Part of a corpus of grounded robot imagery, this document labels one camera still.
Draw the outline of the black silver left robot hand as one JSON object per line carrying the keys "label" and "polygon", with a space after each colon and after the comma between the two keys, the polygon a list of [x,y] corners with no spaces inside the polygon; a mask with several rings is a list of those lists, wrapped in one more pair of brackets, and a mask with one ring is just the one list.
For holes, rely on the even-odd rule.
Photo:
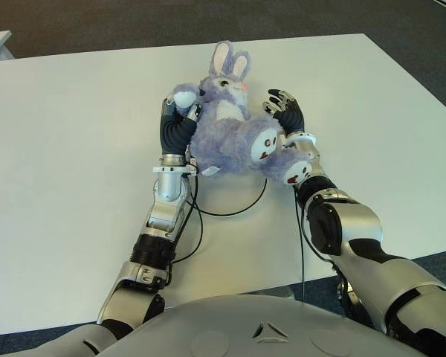
{"label": "black silver left robot hand", "polygon": [[200,103],[193,103],[181,115],[173,99],[165,98],[161,107],[161,163],[168,167],[187,165],[186,151],[201,116]]}

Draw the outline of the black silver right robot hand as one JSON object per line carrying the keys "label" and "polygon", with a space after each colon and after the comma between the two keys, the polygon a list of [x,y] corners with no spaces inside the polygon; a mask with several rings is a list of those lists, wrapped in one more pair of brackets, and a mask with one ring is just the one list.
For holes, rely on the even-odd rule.
{"label": "black silver right robot hand", "polygon": [[265,112],[275,118],[286,136],[304,132],[304,117],[297,100],[287,91],[269,89],[269,99],[262,104]]}

